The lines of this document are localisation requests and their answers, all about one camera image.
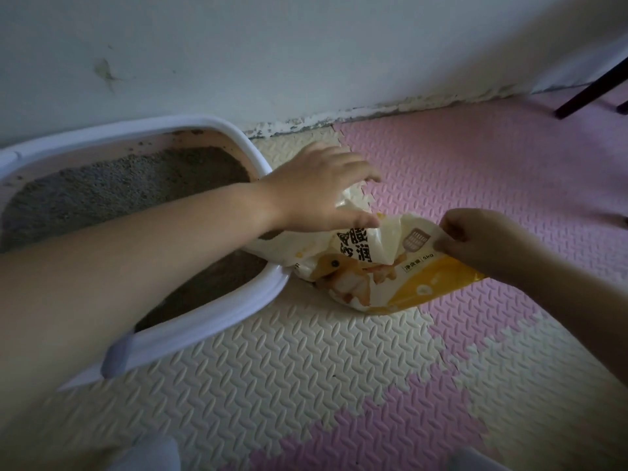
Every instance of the hand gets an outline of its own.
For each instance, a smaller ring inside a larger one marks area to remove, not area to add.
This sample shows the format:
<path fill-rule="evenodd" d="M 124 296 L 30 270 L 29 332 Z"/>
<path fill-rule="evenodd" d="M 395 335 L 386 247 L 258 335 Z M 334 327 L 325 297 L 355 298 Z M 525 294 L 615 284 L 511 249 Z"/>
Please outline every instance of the hand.
<path fill-rule="evenodd" d="M 266 199 L 273 230 L 376 228 L 376 215 L 335 207 L 341 192 L 362 180 L 381 181 L 381 175 L 360 154 L 314 142 L 254 185 Z"/>
<path fill-rule="evenodd" d="M 536 236 L 502 213 L 456 208 L 445 213 L 440 226 L 453 240 L 437 241 L 437 251 L 502 283 L 521 287 L 554 258 Z"/>

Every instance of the white wall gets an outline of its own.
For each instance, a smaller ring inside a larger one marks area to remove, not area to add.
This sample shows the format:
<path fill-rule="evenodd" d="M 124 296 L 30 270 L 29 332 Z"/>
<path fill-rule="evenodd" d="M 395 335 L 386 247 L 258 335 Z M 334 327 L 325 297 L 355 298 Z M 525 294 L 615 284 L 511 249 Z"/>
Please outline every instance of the white wall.
<path fill-rule="evenodd" d="M 606 39 L 627 13 L 628 0 L 0 0 L 0 144 L 166 113 L 249 129 L 581 83 L 622 48 Z"/>

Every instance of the black leg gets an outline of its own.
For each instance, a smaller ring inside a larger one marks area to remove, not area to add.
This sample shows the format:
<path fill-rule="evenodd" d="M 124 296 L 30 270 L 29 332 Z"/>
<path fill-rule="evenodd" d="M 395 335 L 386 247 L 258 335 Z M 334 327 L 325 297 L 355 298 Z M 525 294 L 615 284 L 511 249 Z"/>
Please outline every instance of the black leg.
<path fill-rule="evenodd" d="M 572 99 L 565 102 L 554 111 L 554 115 L 557 118 L 565 118 L 577 110 L 582 109 L 586 104 L 606 94 L 611 89 L 619 86 L 626 80 L 628 80 L 628 58 L 624 59 L 624 61 L 620 62 L 597 81 L 591 83 L 584 91 L 576 94 Z"/>
<path fill-rule="evenodd" d="M 628 115 L 628 101 L 617 106 L 617 111 L 621 114 Z"/>

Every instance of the damaged baseboard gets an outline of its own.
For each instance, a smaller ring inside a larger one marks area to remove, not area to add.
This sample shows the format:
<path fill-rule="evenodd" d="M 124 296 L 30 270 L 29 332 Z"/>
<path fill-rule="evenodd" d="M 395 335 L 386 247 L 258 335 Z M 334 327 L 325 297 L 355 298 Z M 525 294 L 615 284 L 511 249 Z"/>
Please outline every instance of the damaged baseboard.
<path fill-rule="evenodd" d="M 263 137 L 272 137 L 273 135 L 292 134 L 294 132 L 317 129 L 318 127 L 326 127 L 334 124 L 335 122 L 364 120 L 404 112 L 437 109 L 439 107 L 447 107 L 462 103 L 485 102 L 488 100 L 503 99 L 515 95 L 537 94 L 539 92 L 555 91 L 579 86 L 583 86 L 583 84 L 571 86 L 551 86 L 547 89 L 531 90 L 529 86 L 511 84 L 500 88 L 489 89 L 481 94 L 408 97 L 401 102 L 382 103 L 371 107 L 356 107 L 354 109 L 319 113 L 306 117 L 292 118 L 284 122 L 262 122 L 260 124 L 256 124 L 251 129 L 244 129 L 244 133 L 251 139 L 259 139 Z"/>

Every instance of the white litter box rim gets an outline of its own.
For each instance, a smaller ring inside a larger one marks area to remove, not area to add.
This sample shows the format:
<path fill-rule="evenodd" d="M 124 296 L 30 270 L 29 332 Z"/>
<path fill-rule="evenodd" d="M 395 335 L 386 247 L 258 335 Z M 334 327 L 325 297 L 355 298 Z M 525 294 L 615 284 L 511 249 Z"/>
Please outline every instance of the white litter box rim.
<path fill-rule="evenodd" d="M 272 171 L 253 143 L 233 124 L 208 115 L 170 115 L 88 127 L 0 149 L 0 180 L 25 165 L 71 150 L 194 128 L 212 129 L 229 136 L 251 160 L 260 176 Z M 133 337 L 127 370 L 153 362 L 246 319 L 275 299 L 288 277 L 286 268 L 267 264 L 254 279 L 235 291 L 182 316 L 137 332 Z M 101 364 L 102 360 L 91 365 L 60 390 L 102 380 Z"/>

